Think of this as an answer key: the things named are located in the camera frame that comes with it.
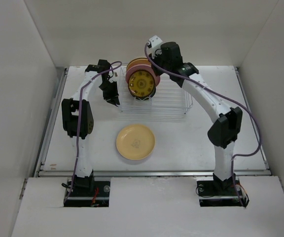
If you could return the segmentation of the yellow plastic plate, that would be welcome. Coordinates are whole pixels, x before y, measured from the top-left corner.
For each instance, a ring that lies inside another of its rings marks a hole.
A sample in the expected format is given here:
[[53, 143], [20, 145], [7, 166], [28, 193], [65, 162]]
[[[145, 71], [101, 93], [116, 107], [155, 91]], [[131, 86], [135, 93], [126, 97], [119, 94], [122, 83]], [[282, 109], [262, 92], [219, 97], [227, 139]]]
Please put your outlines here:
[[138, 161], [150, 156], [156, 144], [155, 135], [143, 124], [131, 124], [117, 135], [116, 148], [128, 160]]

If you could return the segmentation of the beige plastic plate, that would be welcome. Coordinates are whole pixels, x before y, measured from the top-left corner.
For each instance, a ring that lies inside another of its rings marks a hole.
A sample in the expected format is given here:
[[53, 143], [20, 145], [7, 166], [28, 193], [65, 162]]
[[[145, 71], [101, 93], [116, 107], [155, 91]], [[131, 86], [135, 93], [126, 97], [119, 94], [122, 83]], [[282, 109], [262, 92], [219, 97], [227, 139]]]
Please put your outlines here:
[[145, 57], [135, 58], [128, 63], [126, 69], [128, 70], [131, 67], [136, 66], [136, 65], [149, 65], [150, 66], [150, 62]]

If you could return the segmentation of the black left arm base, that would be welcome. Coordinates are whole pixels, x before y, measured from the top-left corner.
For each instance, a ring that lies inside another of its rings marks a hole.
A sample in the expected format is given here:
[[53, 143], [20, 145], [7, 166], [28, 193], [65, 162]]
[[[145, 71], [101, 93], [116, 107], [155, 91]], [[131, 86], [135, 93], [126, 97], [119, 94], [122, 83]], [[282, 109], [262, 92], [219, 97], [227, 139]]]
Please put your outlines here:
[[109, 207], [110, 181], [74, 180], [73, 189], [69, 194], [71, 180], [62, 183], [66, 189], [63, 200], [64, 207]]

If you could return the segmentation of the pink plastic plate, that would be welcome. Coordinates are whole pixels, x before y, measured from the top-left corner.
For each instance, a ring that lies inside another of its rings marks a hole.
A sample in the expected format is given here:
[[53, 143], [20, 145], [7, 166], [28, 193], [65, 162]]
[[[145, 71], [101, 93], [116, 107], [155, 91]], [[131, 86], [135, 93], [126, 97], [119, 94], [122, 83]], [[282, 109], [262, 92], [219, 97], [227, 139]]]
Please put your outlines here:
[[143, 65], [143, 64], [139, 64], [139, 65], [135, 65], [135, 66], [127, 66], [126, 67], [126, 74], [125, 74], [125, 80], [128, 83], [130, 76], [137, 71], [146, 71], [148, 73], [150, 73], [154, 80], [155, 80], [155, 86], [158, 86], [158, 84], [160, 83], [160, 77], [156, 76], [152, 67], [149, 65]]

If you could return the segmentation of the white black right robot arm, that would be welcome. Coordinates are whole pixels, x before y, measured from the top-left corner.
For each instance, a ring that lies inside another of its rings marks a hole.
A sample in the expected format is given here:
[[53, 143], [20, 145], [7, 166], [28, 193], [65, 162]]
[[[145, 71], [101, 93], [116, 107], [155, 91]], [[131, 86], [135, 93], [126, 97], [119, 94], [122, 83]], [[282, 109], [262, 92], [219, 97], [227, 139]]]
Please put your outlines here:
[[213, 190], [225, 194], [230, 190], [230, 178], [235, 178], [232, 157], [235, 141], [241, 130], [243, 112], [239, 107], [227, 105], [224, 96], [212, 91], [192, 63], [182, 59], [176, 42], [148, 42], [145, 46], [151, 53], [145, 58], [132, 60], [126, 67], [126, 80], [142, 73], [144, 78], [158, 81], [167, 74], [180, 88], [188, 92], [205, 110], [212, 121], [208, 138], [214, 145], [215, 168]]

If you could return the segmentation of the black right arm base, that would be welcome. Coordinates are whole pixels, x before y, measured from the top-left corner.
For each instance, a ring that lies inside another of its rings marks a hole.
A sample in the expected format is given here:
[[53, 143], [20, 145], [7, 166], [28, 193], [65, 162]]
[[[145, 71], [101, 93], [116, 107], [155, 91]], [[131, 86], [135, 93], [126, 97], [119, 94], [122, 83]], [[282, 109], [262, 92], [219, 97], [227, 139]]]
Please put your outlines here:
[[225, 189], [218, 189], [213, 180], [197, 179], [196, 194], [201, 207], [247, 207], [249, 196], [242, 187], [240, 180], [235, 180], [236, 193], [232, 180], [230, 186]]

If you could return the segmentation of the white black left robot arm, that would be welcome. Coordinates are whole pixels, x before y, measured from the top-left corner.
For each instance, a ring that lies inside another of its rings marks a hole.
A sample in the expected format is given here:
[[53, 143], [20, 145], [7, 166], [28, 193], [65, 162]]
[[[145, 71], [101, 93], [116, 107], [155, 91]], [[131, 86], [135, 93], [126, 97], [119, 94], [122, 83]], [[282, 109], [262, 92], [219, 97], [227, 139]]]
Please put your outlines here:
[[103, 99], [114, 106], [119, 106], [117, 82], [110, 81], [114, 76], [113, 65], [100, 59], [97, 65], [88, 65], [84, 80], [71, 98], [63, 99], [61, 103], [63, 129], [71, 138], [75, 148], [76, 160], [73, 176], [77, 178], [90, 177], [93, 167], [89, 155], [89, 135], [94, 128], [94, 118], [90, 106], [90, 98], [96, 90], [102, 92]]

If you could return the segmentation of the aluminium table frame rail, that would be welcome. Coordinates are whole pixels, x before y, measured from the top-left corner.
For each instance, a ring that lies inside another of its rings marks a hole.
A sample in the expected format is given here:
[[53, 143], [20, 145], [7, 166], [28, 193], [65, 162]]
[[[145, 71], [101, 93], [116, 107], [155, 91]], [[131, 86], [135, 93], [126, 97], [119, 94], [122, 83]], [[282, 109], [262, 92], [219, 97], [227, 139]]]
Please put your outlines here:
[[[66, 70], [55, 99], [36, 176], [72, 175], [75, 150], [63, 130], [61, 101], [77, 91], [84, 74], [84, 66]], [[94, 128], [89, 135], [88, 148], [96, 176], [212, 175], [214, 148], [207, 137], [211, 121], [194, 99], [192, 108], [184, 115], [123, 113], [105, 102], [100, 90], [91, 96], [90, 105]], [[116, 148], [118, 133], [134, 123], [148, 126], [156, 139], [152, 154], [138, 161], [125, 159]]]

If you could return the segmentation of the brown yellow patterned plate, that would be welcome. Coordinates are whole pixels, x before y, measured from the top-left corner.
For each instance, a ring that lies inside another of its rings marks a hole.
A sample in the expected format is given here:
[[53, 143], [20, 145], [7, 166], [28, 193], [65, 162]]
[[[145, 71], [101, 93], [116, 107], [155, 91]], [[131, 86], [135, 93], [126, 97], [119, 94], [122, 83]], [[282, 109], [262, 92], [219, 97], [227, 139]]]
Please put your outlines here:
[[147, 100], [156, 92], [155, 79], [145, 70], [136, 71], [129, 78], [128, 89], [133, 97]]

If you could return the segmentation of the white wire dish rack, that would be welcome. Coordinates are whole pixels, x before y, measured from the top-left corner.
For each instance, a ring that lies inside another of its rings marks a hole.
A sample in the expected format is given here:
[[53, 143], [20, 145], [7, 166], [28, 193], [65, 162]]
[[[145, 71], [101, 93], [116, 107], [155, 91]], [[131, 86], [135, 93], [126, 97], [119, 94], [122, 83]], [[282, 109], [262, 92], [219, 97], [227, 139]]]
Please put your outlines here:
[[193, 106], [190, 94], [171, 81], [168, 75], [160, 78], [155, 95], [139, 100], [133, 97], [125, 81], [126, 66], [122, 66], [118, 79], [119, 110], [123, 113], [157, 113], [166, 115], [184, 115]]

